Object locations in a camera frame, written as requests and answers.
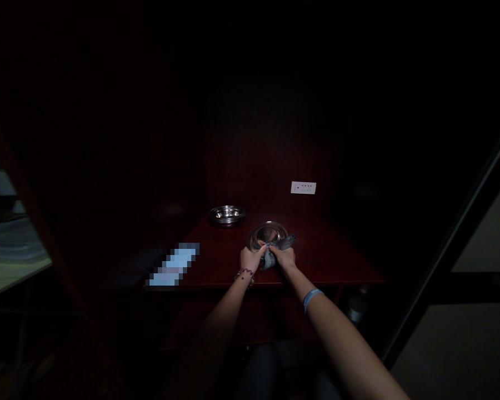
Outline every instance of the bottle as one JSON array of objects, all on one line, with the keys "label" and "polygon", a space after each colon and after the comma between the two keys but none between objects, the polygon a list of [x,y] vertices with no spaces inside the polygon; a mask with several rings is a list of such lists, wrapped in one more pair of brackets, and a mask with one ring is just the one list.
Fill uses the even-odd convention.
[{"label": "bottle", "polygon": [[358,326],[367,309],[368,286],[360,286],[359,292],[354,293],[348,300],[348,319]]}]

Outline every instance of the bracelet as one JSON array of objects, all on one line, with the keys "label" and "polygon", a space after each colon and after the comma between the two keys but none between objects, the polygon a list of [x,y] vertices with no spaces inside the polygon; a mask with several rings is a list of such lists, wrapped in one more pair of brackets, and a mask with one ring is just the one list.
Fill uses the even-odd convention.
[{"label": "bracelet", "polygon": [[247,268],[243,268],[243,269],[240,269],[239,271],[237,271],[237,275],[235,275],[235,277],[233,279],[234,282],[239,277],[239,275],[241,275],[242,272],[248,272],[250,274],[250,283],[248,284],[248,287],[246,288],[246,290],[248,290],[254,285],[254,282],[256,281],[256,277],[254,276],[254,273],[252,271],[250,271]]},{"label": "bracelet", "polygon": [[319,289],[313,289],[312,291],[310,291],[310,292],[306,295],[306,297],[305,297],[305,299],[304,299],[304,314],[306,314],[306,315],[307,315],[307,305],[309,304],[310,300],[313,298],[313,296],[314,296],[315,294],[319,294],[319,293],[322,293],[322,291],[320,291]]}]

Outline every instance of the wall switch plate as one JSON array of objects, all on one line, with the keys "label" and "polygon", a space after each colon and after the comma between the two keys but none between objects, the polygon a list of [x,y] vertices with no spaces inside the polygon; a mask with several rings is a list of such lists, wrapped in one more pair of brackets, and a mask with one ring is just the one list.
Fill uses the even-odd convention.
[{"label": "wall switch plate", "polygon": [[291,193],[297,194],[315,194],[317,189],[316,182],[295,182],[291,183]]}]

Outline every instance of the beaded bracelet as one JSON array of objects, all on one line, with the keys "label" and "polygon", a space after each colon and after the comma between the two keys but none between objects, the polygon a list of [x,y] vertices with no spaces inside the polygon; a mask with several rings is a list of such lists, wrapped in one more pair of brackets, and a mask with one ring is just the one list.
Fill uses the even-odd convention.
[{"label": "beaded bracelet", "polygon": [[254,282],[256,281],[256,277],[254,276],[254,273],[252,271],[250,271],[249,269],[247,268],[243,268],[243,269],[240,269],[238,272],[237,272],[237,275],[235,275],[233,281],[235,282],[235,280],[239,277],[239,275],[241,275],[242,272],[248,272],[250,274],[250,284],[248,285],[248,287],[246,288],[246,290],[250,289],[253,285],[254,285]]}]

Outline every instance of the blue wristband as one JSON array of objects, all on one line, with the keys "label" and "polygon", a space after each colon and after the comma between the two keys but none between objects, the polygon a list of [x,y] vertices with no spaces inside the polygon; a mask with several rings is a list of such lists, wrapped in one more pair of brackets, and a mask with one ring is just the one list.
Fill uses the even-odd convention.
[{"label": "blue wristband", "polygon": [[315,294],[319,294],[319,293],[322,293],[322,291],[320,291],[319,289],[313,289],[312,291],[310,291],[306,295],[306,298],[304,299],[304,314],[307,314],[307,305],[309,304],[309,302],[311,301],[311,299],[313,298],[313,296]]}]

